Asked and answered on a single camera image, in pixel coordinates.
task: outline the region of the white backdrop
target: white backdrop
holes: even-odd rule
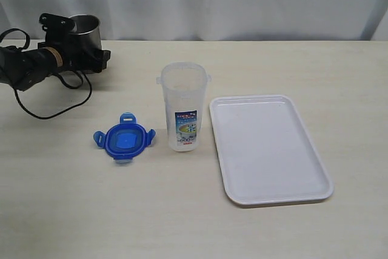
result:
[[[0,31],[44,34],[39,15],[94,14],[104,39],[373,39],[388,0],[0,0]]]

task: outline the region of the plastic container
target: plastic container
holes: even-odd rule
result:
[[[163,88],[169,146],[178,152],[195,149],[210,76],[198,64],[176,62],[165,66],[156,81]]]

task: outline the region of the wooden table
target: wooden table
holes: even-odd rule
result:
[[[14,41],[4,41],[10,45]],[[0,258],[387,258],[388,42],[106,41],[84,106],[48,121],[0,91]],[[162,89],[173,61],[203,65],[217,96],[295,102],[334,183],[319,204],[241,209],[226,197],[209,111],[201,145],[167,146]],[[22,93],[42,115],[81,101],[47,78]],[[118,167],[94,145],[125,111],[157,131]]]

